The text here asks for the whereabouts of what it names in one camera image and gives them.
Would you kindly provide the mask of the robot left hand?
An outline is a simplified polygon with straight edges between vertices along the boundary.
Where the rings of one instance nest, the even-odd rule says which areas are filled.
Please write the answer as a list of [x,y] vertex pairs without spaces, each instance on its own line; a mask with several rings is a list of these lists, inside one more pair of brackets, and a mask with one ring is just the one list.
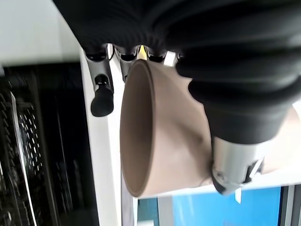
[[229,194],[251,181],[254,154],[278,132],[301,95],[298,0],[56,0],[84,51],[180,55],[177,72],[203,104],[212,138],[212,179]]

